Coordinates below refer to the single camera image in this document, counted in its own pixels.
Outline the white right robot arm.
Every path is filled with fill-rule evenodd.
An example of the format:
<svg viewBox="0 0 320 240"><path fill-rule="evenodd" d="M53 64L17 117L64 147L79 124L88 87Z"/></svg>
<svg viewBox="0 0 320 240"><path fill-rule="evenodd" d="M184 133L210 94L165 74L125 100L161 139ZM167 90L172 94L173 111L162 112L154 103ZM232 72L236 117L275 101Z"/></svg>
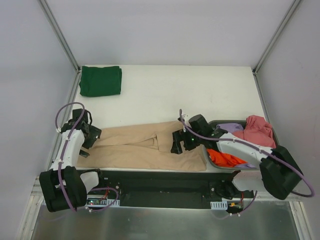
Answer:
<svg viewBox="0 0 320 240"><path fill-rule="evenodd" d="M179 155L183 150L191 151L202 145L208 151L244 160L259 170L259 173L241 170L227 182L225 192L230 197L237 197L253 187L255 191L265 189L273 197L285 200L302 180L303 173L289 151L281 145L272 148L248 142L224 129L213 128L201 114L189 121L180 115L178 121L183 128L172 133L173 154Z"/></svg>

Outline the beige t shirt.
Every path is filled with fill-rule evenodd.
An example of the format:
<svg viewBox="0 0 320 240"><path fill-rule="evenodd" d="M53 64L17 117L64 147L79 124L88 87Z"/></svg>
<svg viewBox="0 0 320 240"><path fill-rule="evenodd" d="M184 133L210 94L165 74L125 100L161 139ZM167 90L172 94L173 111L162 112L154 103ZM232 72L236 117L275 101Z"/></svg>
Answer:
<svg viewBox="0 0 320 240"><path fill-rule="evenodd" d="M79 168L114 168L202 172L207 163L201 147L171 153L172 133L182 130L179 121L102 129L100 138L78 158Z"/></svg>

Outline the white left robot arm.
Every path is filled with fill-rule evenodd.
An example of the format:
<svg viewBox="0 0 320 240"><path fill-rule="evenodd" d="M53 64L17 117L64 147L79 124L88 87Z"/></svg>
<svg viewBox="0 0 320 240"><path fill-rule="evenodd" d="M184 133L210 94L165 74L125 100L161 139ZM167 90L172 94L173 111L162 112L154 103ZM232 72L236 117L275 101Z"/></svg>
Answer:
<svg viewBox="0 0 320 240"><path fill-rule="evenodd" d="M49 212L67 209L77 210L87 201L88 192L99 195L106 183L100 179L98 169L79 173L76 165L79 157L87 158L87 152L100 138L102 130L92 125L92 115L86 109L74 109L72 118L64 123L61 145L57 158L48 171L39 175L40 187Z"/></svg>

